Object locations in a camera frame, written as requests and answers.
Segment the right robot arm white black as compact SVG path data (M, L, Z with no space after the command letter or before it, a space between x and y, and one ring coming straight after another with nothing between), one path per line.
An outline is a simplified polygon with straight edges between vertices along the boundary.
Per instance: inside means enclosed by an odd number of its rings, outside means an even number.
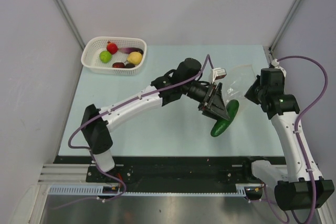
M334 192L334 184L324 179L315 163L299 116L299 106L292 94L284 93L285 75L279 68L263 68L245 97L260 105L279 137L286 161L283 172L264 158L242 169L243 179L257 179L274 191L281 210L320 208Z

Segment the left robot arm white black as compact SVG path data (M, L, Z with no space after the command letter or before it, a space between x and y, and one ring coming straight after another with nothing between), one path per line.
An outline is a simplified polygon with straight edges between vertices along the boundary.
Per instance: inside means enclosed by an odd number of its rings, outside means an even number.
M213 69L211 82L204 82L198 80L204 67L198 60L186 58L176 69L156 78L144 90L125 101L100 109L94 104L86 107L81 131L93 161L99 167L97 174L103 181L110 182L116 175L110 152L113 145L111 132L146 110L163 107L186 95L199 103L198 110L202 115L217 121L233 119L224 103L222 83L219 82L225 77L225 70Z

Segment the green fake pepper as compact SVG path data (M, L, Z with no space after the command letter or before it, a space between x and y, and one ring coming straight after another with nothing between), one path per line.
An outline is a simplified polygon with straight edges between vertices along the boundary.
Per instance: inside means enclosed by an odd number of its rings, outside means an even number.
M102 51L100 54L99 54L99 59L102 63L104 64L107 64L111 61L112 59L112 54L108 51Z

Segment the purple fake eggplant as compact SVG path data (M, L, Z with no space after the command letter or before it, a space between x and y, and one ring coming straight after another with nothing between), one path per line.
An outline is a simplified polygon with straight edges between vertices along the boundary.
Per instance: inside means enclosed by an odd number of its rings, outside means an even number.
M139 52L140 54L144 54L144 51L141 48L135 48L135 47L121 47L118 50L124 54L130 54L132 52Z

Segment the yellow fake lemon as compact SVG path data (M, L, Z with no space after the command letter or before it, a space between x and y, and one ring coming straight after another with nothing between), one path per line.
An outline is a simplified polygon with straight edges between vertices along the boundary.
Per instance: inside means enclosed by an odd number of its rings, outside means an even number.
M142 54L140 52L131 52L127 57L127 62L132 63L134 65L139 65L142 61Z

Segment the red fake apple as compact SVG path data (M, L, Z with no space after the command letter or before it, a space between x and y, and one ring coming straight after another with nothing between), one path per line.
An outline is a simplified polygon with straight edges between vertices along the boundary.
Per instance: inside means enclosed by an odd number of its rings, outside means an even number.
M108 41L107 46L106 46L106 50L109 53L111 53L112 55L114 55L118 52L119 49L118 49L118 46L115 43Z

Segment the green fake cucumber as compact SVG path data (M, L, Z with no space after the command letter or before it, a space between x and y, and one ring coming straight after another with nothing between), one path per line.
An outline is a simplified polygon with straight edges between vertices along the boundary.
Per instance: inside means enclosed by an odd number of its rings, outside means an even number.
M230 100L226 106L226 109L229 115L229 119L217 120L217 122L214 124L211 130L212 137L218 137L228 129L228 127L233 122L239 110L239 101L235 99Z

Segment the dark brown fake fruit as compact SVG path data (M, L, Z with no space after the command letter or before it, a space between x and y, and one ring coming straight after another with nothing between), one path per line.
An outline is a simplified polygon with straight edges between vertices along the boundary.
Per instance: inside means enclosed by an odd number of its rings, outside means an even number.
M132 63L128 63L128 64L125 65L125 68L127 68L127 69L131 69L131 68L134 68L134 67L135 67L135 65L132 64Z

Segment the clear polka dot zip bag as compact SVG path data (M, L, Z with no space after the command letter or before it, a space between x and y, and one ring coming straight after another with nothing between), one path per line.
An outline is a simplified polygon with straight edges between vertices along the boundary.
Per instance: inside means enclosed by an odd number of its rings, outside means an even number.
M248 107L249 101L245 98L245 93L255 80L256 74L252 65L235 66L227 71L223 81L223 98L226 104L230 100L239 102L237 115Z

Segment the dark red fake plum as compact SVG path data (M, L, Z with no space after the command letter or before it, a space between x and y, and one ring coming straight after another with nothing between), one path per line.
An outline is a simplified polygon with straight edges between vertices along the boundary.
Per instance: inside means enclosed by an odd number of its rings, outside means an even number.
M125 68L125 64L124 62L115 62L113 65L112 65L113 68Z

